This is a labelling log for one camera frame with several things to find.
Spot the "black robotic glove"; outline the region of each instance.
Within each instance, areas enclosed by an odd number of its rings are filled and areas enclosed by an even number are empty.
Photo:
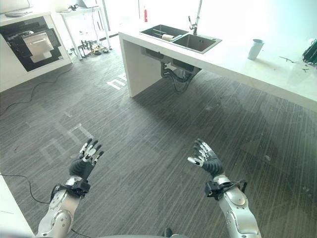
[[[92,141],[92,139],[89,139],[82,146],[77,158],[71,163],[69,167],[69,175],[79,176],[82,179],[87,180],[98,159],[104,153],[101,151],[99,154],[96,154],[101,148],[101,145],[99,144],[96,148],[94,148],[98,141],[95,140],[91,145],[89,145]]]
[[[213,178],[223,174],[224,170],[220,159],[202,139],[195,140],[194,150],[195,156],[187,158],[190,163],[202,167],[210,173]]]

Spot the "faucet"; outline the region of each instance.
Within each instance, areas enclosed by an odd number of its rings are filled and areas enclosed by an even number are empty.
[[[200,9],[202,8],[202,2],[203,2],[203,0],[200,0],[199,7],[198,7],[198,12],[197,12],[197,17],[196,17],[196,21],[195,21],[194,24],[192,24],[192,21],[190,20],[190,16],[188,16],[189,29],[194,30],[194,32],[193,32],[194,35],[197,35],[197,27],[198,27],[198,21],[200,19],[199,14],[200,14]]]

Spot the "gray carpet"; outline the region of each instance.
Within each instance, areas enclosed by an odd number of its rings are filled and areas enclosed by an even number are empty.
[[[199,137],[232,180],[249,182],[246,195],[263,237],[317,237],[316,113],[206,71],[183,95],[162,79],[132,99],[126,86],[107,84],[124,82],[118,78],[124,72],[118,37],[111,40],[110,54],[74,58],[73,69],[57,83],[40,85],[32,102],[0,117],[2,173],[27,176],[34,195],[48,201],[91,134],[105,154],[74,229],[94,238],[161,235],[170,226],[191,238],[225,238],[222,212],[204,195],[210,176],[186,160]],[[2,92],[1,113],[69,67]],[[47,205],[32,200],[22,178],[5,180],[36,232]]]

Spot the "table leg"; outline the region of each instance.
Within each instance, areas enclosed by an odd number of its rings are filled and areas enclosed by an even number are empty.
[[[105,5],[104,1],[103,1],[103,8],[104,8],[103,10],[101,10],[101,8],[99,8],[98,11],[100,12],[100,15],[102,16],[101,21],[102,21],[102,24],[103,24],[104,29],[105,29],[106,39],[108,42],[108,48],[111,49],[111,43],[110,43],[109,32],[108,32],[108,22],[106,20],[105,13],[104,13],[104,11],[106,10],[106,5]]]
[[[82,60],[83,58],[81,57],[81,54],[80,54],[79,49],[78,49],[78,47],[76,45],[75,39],[74,39],[73,35],[71,34],[71,30],[70,30],[70,28],[68,26],[67,20],[64,18],[64,16],[62,16],[62,19],[63,19],[63,21],[65,23],[65,26],[66,26],[66,29],[68,31],[69,37],[71,39],[71,42],[73,43],[73,46],[74,46],[75,52],[77,54],[77,57],[78,57],[79,60]]]
[[[160,61],[141,53],[141,47],[123,40],[120,46],[130,97],[134,97],[161,79]]]

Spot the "green object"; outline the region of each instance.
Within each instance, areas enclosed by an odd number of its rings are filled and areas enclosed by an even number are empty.
[[[317,65],[317,39],[303,53],[303,61],[307,64]]]

